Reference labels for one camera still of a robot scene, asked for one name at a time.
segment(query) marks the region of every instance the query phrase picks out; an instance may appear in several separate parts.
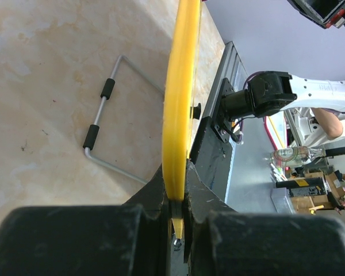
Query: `metal bracket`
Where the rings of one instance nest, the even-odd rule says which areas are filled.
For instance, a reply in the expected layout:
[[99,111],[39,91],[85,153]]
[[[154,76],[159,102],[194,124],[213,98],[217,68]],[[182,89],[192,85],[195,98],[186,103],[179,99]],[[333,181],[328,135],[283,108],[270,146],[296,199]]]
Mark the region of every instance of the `metal bracket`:
[[217,137],[224,143],[228,143],[230,137],[233,138],[235,142],[239,139],[233,135],[229,134],[227,130],[231,130],[231,122],[225,111],[220,107],[221,99],[227,95],[234,93],[234,88],[232,87],[230,81],[227,78],[223,79],[220,90],[218,92],[218,100],[216,102],[216,107],[213,113],[212,129],[217,135]]
[[101,93],[101,103],[99,105],[94,123],[92,125],[90,125],[85,143],[83,144],[83,148],[85,149],[86,157],[89,158],[90,160],[92,160],[93,162],[95,162],[99,165],[102,165],[106,168],[109,168],[113,171],[116,171],[117,173],[120,173],[122,175],[130,177],[130,178],[132,178],[138,182],[146,184],[148,181],[146,181],[145,179],[142,179],[142,178],[140,178],[134,174],[131,174],[131,173],[129,173],[129,172],[127,172],[127,171],[125,171],[125,170],[123,170],[123,169],[121,169],[115,165],[112,165],[109,162],[104,161],[104,160],[91,154],[91,150],[93,149],[94,143],[96,142],[96,138],[97,138],[97,134],[98,134],[98,130],[99,130],[99,126],[98,126],[99,118],[101,116],[102,110],[104,109],[105,102],[110,98],[111,92],[112,92],[114,84],[115,84],[114,77],[116,75],[116,72],[117,72],[119,65],[120,65],[122,60],[124,60],[132,69],[134,69],[137,73],[139,73],[147,82],[149,82],[151,85],[153,85],[154,88],[156,88],[162,95],[164,95],[164,90],[161,87],[159,87],[148,75],[146,75],[134,63],[132,63],[126,56],[120,55],[116,61],[116,64],[115,64],[114,69],[111,73],[111,76],[109,79],[107,79],[105,86],[103,88],[103,91]]

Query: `yellow plastic bar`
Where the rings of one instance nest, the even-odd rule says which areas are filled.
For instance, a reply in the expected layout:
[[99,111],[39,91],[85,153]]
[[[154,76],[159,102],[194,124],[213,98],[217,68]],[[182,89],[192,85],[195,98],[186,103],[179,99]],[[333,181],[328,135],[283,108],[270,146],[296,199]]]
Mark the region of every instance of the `yellow plastic bar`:
[[271,125],[272,125],[272,128],[273,128],[274,131],[275,131],[276,137],[277,137],[277,139],[279,140],[281,147],[282,147],[282,148],[286,148],[285,145],[284,145],[284,143],[283,143],[283,141],[282,141],[282,139],[281,139],[281,137],[280,137],[280,135],[279,135],[278,132],[277,132],[276,126],[275,126],[275,124],[274,124],[274,121],[271,119],[270,116],[268,116],[267,118],[269,119],[269,121],[270,121],[270,123],[271,123]]
[[190,108],[201,0],[180,0],[168,62],[162,129],[162,171],[167,197],[183,201]]

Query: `black mounting bracket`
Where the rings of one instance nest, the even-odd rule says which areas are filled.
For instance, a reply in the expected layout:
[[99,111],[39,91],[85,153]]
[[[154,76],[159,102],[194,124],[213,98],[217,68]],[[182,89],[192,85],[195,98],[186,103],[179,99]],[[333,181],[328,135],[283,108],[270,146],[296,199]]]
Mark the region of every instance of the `black mounting bracket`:
[[239,138],[231,132],[232,122],[229,120],[229,116],[221,106],[221,99],[226,96],[233,94],[234,88],[227,78],[223,79],[220,90],[218,92],[216,106],[213,112],[213,120],[211,127],[215,132],[216,136],[224,143],[229,142],[230,137],[234,142],[238,142]]

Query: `metal frame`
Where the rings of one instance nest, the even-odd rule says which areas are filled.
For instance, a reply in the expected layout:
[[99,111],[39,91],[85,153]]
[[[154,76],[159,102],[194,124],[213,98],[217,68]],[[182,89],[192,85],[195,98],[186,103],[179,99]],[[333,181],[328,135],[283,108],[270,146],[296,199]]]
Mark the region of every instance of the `metal frame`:
[[297,128],[295,126],[295,121],[294,121],[294,118],[293,118],[291,111],[289,109],[285,110],[283,112],[283,114],[285,115],[286,122],[289,125],[289,128],[290,128],[290,130],[294,136],[294,141],[295,141],[296,145],[301,146],[302,145],[301,139],[299,137],[299,133],[297,132]]
[[211,91],[208,96],[205,110],[203,112],[202,118],[212,117],[214,113],[214,108],[216,107],[216,102],[219,97],[220,87],[224,78],[231,78],[235,72],[235,60],[237,57],[237,52],[235,50],[232,41],[226,43],[221,62],[218,65],[216,76],[212,83]]
[[[138,68],[138,66],[136,66],[134,63],[132,63],[126,56],[124,55],[120,55],[116,61],[116,64],[114,66],[114,69],[110,75],[110,79],[114,79],[117,70],[119,68],[119,65],[121,63],[121,61],[124,60],[132,69],[134,69],[137,73],[139,73],[147,82],[149,82],[154,88],[156,88],[162,95],[164,95],[164,90],[159,87],[147,74],[145,74],[141,69]],[[102,97],[101,99],[101,103],[99,105],[98,111],[97,111],[97,115],[96,118],[94,119],[94,125],[98,126],[99,123],[99,119],[101,117],[102,114],[102,110],[104,109],[105,106],[105,102],[106,102],[107,98],[106,97]],[[107,161],[104,161],[94,155],[91,154],[91,149],[89,147],[85,147],[85,155],[87,158],[89,158],[90,160],[92,160],[93,162],[95,162],[96,164],[99,164],[101,166],[104,166],[106,168],[109,168],[113,171],[116,171],[117,173],[120,173],[122,175],[125,175],[126,177],[132,178],[138,182],[141,182],[143,184],[147,184],[148,181],[146,181],[145,179],[142,179],[140,177],[138,177],[137,175],[131,174],[115,165],[110,164]]]

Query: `cardboard box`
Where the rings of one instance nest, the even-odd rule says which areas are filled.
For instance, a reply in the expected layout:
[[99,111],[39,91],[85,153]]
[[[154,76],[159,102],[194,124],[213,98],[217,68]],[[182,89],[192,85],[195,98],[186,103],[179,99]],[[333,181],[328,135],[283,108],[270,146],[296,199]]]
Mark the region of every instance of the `cardboard box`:
[[[305,174],[305,177],[324,177],[324,174],[323,172],[313,172]],[[326,175],[325,180],[328,185],[327,189],[330,190],[337,199],[345,195],[345,192],[334,173]],[[328,201],[327,195],[315,195],[312,197],[294,197],[292,198],[292,203],[294,205],[295,210],[298,213],[309,213],[308,208],[313,207],[313,205],[324,205],[324,209],[333,209],[332,204]]]
[[331,188],[332,194],[339,199],[340,197],[345,196],[345,191],[341,186],[340,181],[338,180],[336,174],[333,172],[332,174],[326,175],[326,181]]

